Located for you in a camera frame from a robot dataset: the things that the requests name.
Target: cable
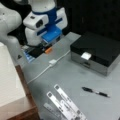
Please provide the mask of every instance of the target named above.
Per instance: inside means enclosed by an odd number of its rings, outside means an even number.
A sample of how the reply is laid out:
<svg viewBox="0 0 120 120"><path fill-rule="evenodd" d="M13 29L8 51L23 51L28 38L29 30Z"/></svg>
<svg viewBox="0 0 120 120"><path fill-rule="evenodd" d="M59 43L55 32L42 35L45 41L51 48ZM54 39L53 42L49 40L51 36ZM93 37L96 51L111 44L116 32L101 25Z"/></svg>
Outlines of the cable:
<svg viewBox="0 0 120 120"><path fill-rule="evenodd" d="M49 66L47 68L45 68L39 75L37 75L35 78L33 78L32 80L30 80L27 84L30 84L31 82L35 81L38 77L40 77L41 75L43 75L49 68L53 67L56 63L58 63L58 61L60 61L62 58L64 58L66 55L68 55L70 53L70 50L65 53L63 56L61 56L60 58L58 58L57 60L53 59L49 61Z"/></svg>

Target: table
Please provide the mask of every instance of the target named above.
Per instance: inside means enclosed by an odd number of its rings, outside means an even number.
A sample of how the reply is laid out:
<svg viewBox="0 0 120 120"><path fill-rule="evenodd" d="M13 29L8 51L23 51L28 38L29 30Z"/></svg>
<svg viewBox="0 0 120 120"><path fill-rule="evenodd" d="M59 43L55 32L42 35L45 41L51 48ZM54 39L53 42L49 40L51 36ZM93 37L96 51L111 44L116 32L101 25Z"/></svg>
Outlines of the table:
<svg viewBox="0 0 120 120"><path fill-rule="evenodd" d="M70 49L70 44L79 37L80 35L74 33L68 34L53 46L53 51L50 54L42 54L24 67L23 72L27 82L41 73L49 65L50 60L58 59L65 54ZM88 120L118 120L120 117L120 64L109 76L103 76L73 62L71 55L68 54L53 68L29 84L41 118L45 120L57 119L43 107L47 102L57 110L46 96L46 93L51 91L58 99L61 99L53 88L55 84L59 84L63 88ZM85 92L81 89L83 86L108 93L111 98Z"/></svg>

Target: white label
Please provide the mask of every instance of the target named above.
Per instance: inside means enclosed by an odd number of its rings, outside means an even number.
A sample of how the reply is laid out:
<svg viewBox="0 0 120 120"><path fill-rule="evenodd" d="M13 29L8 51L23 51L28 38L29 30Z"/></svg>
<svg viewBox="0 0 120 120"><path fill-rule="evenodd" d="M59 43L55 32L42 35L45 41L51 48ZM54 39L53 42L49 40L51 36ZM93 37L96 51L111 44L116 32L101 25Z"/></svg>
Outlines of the white label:
<svg viewBox="0 0 120 120"><path fill-rule="evenodd" d="M85 59L85 60L89 60L91 58L91 54L90 53L87 53L87 52L84 52L81 56L81 58Z"/></svg>

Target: pen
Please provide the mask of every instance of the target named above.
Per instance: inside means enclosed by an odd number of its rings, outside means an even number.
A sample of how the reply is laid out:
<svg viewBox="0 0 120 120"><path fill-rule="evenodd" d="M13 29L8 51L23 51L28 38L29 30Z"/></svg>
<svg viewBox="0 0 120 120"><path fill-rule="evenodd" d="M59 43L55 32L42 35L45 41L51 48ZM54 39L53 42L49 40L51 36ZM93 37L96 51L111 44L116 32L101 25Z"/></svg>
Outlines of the pen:
<svg viewBox="0 0 120 120"><path fill-rule="evenodd" d="M84 91L87 91L87 92L95 93L95 94L98 94L98 95L101 95L101 96L110 98L110 96L109 96L108 94L103 93L103 92L98 92L98 91L93 90L93 89L91 89L91 88L82 87L82 89L83 89Z"/></svg>

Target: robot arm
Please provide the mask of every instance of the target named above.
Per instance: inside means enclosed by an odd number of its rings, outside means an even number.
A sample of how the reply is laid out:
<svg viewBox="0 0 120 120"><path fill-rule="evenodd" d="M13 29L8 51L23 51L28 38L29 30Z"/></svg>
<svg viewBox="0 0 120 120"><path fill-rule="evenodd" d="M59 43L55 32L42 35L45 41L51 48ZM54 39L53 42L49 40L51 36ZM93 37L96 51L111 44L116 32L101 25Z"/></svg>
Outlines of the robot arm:
<svg viewBox="0 0 120 120"><path fill-rule="evenodd" d="M37 46L51 44L67 26L65 9L56 10L54 0L14 0L19 4L28 3L32 12L24 19L28 44Z"/></svg>
<svg viewBox="0 0 120 120"><path fill-rule="evenodd" d="M8 47L14 64L19 64L23 67L27 63L27 60L21 51L18 39L8 35L8 33L21 25L21 16L18 12L8 9L0 3L0 19L0 42Z"/></svg>

